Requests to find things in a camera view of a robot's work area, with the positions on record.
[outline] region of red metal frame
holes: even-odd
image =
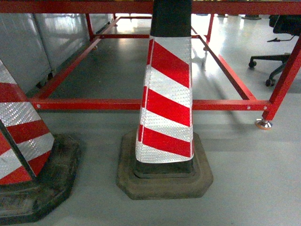
[[[138,13],[151,14],[153,0],[1,0],[0,13]],[[193,1],[192,13],[300,15],[299,1]]]
[[[148,34],[108,34],[120,19],[149,19],[150,17],[116,17],[115,13],[152,13],[152,1],[0,1],[0,13],[85,13],[91,43],[65,70],[57,74],[40,92],[30,99],[36,109],[43,110],[139,110],[140,99],[51,99],[51,93],[70,72],[84,59],[101,39],[148,38]],[[278,14],[300,15],[301,2],[233,2],[194,1],[193,13],[211,14],[208,34],[203,37],[192,28],[193,38],[198,38],[226,74],[242,100],[194,100],[193,110],[263,111],[263,118],[272,120],[301,67],[301,38],[286,64],[284,71],[269,100],[257,100],[231,67],[216,55],[209,45],[213,13],[217,14]],[[101,34],[94,34],[88,13],[114,13],[114,21]]]

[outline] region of metal foot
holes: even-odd
[[[272,128],[273,124],[265,119],[256,119],[255,125],[260,129],[269,130]]]

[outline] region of chair base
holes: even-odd
[[[252,56],[250,58],[250,62],[249,62],[249,67],[250,68],[254,68],[257,63],[254,60],[273,60],[273,61],[281,61],[282,65],[280,65],[278,68],[276,68],[270,75],[269,75],[269,79],[267,79],[266,81],[266,86],[273,86],[275,84],[275,80],[274,77],[281,73],[286,65],[286,62],[288,60],[288,58],[290,57],[290,54],[285,53],[285,54],[281,54],[281,55],[267,55],[267,56]]]
[[[202,197],[213,182],[213,175],[199,136],[194,133],[195,173],[183,178],[139,178],[134,174],[136,130],[122,138],[117,185],[133,200],[184,199]]]

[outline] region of chair caster wheel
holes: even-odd
[[[272,87],[272,86],[275,85],[275,82],[276,82],[275,79],[268,79],[268,80],[266,80],[266,82],[265,82],[265,86],[266,86],[266,87]]]
[[[256,66],[256,64],[257,64],[256,61],[250,61],[249,67],[253,68]]]

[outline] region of rubber cone base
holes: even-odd
[[[133,200],[202,197],[213,183],[213,175],[199,136],[194,133],[195,174],[184,178],[138,178],[134,174],[136,131],[122,138],[117,185]]]
[[[36,182],[0,186],[0,225],[34,222],[66,200],[79,162],[79,144],[55,136],[48,162]]]

